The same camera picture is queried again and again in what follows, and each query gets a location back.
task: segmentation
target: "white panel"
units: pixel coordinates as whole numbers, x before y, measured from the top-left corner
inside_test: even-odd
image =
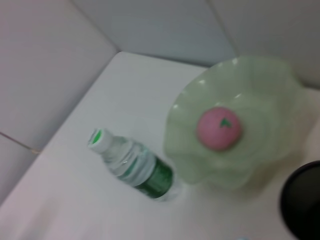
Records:
[[[290,60],[299,75],[320,86],[320,2],[211,0],[241,54]]]
[[[0,204],[35,158],[29,150],[0,135]]]
[[[0,131],[41,149],[115,53],[68,0],[1,0]]]
[[[212,65],[234,52],[205,0],[73,0],[122,51]]]

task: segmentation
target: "green glass bowl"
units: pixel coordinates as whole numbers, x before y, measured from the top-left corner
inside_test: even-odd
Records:
[[[241,56],[221,62],[192,80],[169,110],[164,152],[189,184],[205,178],[228,189],[244,185],[262,163],[288,155],[297,138],[296,116],[306,93],[286,62]],[[213,151],[196,137],[201,115],[217,106],[231,109],[243,129],[225,151]]]

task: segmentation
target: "black cup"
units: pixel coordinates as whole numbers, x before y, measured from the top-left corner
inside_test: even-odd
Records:
[[[303,165],[288,178],[280,211],[299,240],[320,240],[320,161]]]

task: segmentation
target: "bottle cap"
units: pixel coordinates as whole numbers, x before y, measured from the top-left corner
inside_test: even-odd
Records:
[[[111,145],[114,135],[107,129],[97,128],[94,130],[88,142],[88,148],[97,154],[102,154]]]

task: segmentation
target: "white table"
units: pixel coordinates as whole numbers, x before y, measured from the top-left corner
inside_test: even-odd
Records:
[[[87,149],[95,127],[162,151],[167,112],[205,68],[130,53],[106,67],[0,209],[1,240],[292,240],[278,211],[292,168],[259,192],[186,187],[154,202],[116,180]],[[320,92],[307,90],[320,106]],[[320,122],[304,162],[320,159]]]

